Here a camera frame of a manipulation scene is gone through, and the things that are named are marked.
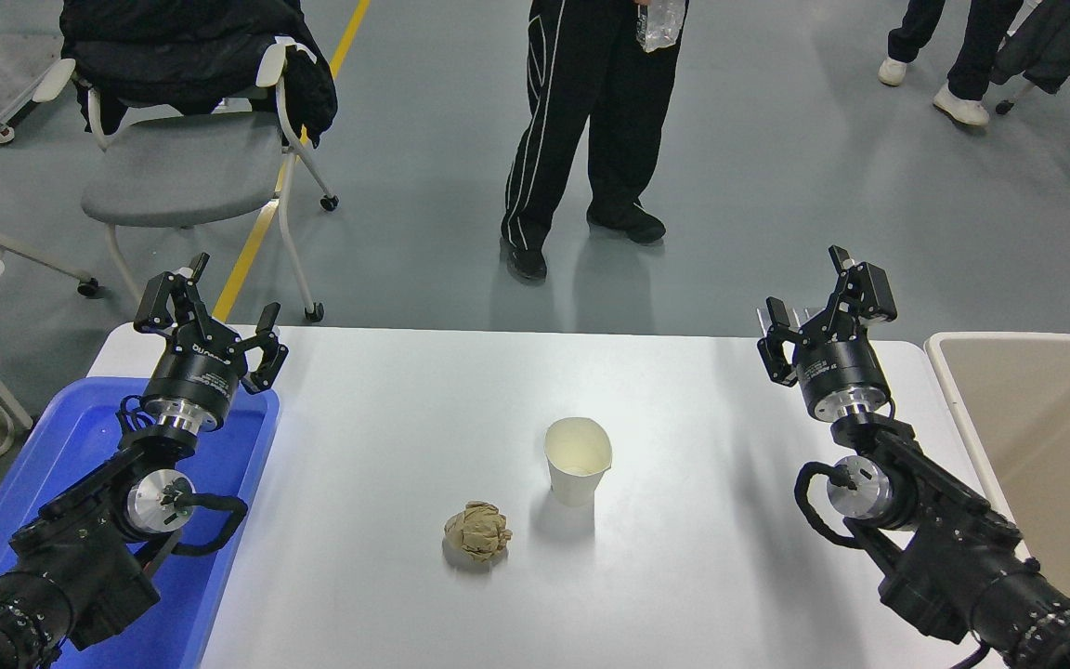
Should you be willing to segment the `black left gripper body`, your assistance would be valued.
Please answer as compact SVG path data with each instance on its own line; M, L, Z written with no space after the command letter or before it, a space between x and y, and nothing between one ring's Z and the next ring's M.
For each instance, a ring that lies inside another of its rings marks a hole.
M160 360L143 394L143 410L155 415L167 402L189 402L212 419L227 419L241 378L246 376L243 354L220 354L196 340L167 339Z

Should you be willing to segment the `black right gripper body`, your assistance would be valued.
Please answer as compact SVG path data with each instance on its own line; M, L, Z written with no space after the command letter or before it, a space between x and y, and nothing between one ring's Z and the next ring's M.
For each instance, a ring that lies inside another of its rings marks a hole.
M795 346L795 372L809 414L875 413L892 399L866 334L846 340L806 335Z

